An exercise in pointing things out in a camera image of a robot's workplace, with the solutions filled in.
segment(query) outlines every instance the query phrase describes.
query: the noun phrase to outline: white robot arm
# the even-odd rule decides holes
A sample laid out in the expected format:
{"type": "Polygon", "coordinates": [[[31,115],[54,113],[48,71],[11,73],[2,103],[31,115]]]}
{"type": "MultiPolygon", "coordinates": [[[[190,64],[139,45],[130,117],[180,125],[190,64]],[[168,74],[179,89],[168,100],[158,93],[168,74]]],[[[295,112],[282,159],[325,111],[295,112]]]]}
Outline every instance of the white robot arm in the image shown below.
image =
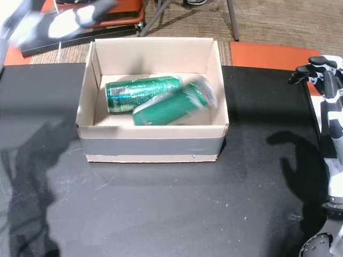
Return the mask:
{"type": "Polygon", "coordinates": [[[97,0],[77,10],[42,14],[31,10],[32,0],[7,1],[0,9],[0,71],[9,44],[20,48],[36,39],[60,40],[99,22],[115,0],[97,0]]]}
{"type": "Polygon", "coordinates": [[[312,82],[325,99],[324,116],[337,158],[324,156],[330,173],[329,200],[324,207],[328,210],[329,218],[339,220],[336,235],[330,231],[315,235],[302,247],[300,256],[343,257],[343,59],[339,56],[309,58],[309,64],[298,67],[289,79],[290,84],[300,81],[312,82]]]}

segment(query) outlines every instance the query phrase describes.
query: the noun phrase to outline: metal chair leg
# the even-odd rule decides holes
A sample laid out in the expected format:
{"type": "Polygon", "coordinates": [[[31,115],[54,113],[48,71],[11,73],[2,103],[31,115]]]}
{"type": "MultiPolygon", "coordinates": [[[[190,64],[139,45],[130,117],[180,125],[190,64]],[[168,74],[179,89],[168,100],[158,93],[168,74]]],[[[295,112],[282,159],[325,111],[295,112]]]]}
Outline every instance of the metal chair leg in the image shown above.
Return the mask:
{"type": "Polygon", "coordinates": [[[139,33],[138,36],[145,36],[148,30],[154,25],[155,21],[162,15],[162,13],[165,11],[165,9],[171,4],[172,0],[166,0],[161,8],[159,8],[154,17],[145,25],[145,27],[142,29],[142,31],[139,33]]]}
{"type": "Polygon", "coordinates": [[[226,2],[227,2],[227,7],[229,9],[230,20],[231,20],[231,24],[232,24],[232,30],[234,33],[234,39],[235,39],[235,41],[239,41],[240,35],[238,33],[234,3],[232,2],[232,0],[226,0],[226,2]]]}

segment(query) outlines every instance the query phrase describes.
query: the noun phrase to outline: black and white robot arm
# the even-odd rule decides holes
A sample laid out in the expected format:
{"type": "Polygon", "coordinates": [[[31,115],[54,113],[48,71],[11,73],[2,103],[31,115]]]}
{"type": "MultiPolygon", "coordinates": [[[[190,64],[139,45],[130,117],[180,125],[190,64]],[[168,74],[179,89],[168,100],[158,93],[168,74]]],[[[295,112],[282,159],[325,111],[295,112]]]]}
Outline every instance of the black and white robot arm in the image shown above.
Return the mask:
{"type": "MultiPolygon", "coordinates": [[[[312,82],[325,100],[326,113],[323,115],[327,117],[337,154],[336,159],[324,156],[330,173],[329,201],[325,207],[329,215],[340,220],[343,218],[343,59],[339,56],[309,58],[309,64],[298,67],[288,82],[296,84],[300,81],[312,82]]],[[[310,238],[302,247],[300,256],[343,257],[343,220],[338,226],[334,235],[327,231],[310,238]]]]}
{"type": "Polygon", "coordinates": [[[0,9],[0,71],[9,44],[20,48],[37,39],[59,41],[100,21],[115,0],[97,0],[77,10],[42,14],[31,10],[32,0],[11,0],[0,9]]]}

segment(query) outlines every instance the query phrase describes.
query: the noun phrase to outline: shoe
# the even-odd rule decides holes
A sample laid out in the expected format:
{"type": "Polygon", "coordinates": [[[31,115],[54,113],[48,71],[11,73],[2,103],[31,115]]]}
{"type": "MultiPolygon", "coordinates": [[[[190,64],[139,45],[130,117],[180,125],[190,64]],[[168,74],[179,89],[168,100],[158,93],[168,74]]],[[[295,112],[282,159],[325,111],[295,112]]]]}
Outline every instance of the shoe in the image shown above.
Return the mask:
{"type": "Polygon", "coordinates": [[[186,2],[191,5],[202,5],[206,3],[206,1],[207,0],[186,0],[186,2]]]}

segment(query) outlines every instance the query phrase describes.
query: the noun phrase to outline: orange mat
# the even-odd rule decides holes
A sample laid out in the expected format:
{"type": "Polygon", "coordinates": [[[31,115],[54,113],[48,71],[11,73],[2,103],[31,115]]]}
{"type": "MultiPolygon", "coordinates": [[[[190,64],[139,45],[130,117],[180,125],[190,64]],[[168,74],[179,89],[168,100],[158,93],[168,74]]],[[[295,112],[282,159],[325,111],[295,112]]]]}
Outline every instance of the orange mat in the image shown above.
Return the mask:
{"type": "MultiPolygon", "coordinates": [[[[53,0],[46,0],[41,12],[48,13],[51,11],[54,2],[53,0]]],[[[21,51],[15,47],[9,47],[7,51],[7,56],[5,60],[5,65],[22,65],[22,64],[29,64],[31,61],[30,57],[23,58],[21,55],[21,51]]]]}
{"type": "MultiPolygon", "coordinates": [[[[318,56],[317,50],[297,47],[272,46],[230,42],[233,66],[290,70],[308,64],[308,58],[318,56]]],[[[320,95],[312,83],[308,83],[311,95],[320,95]]]]}

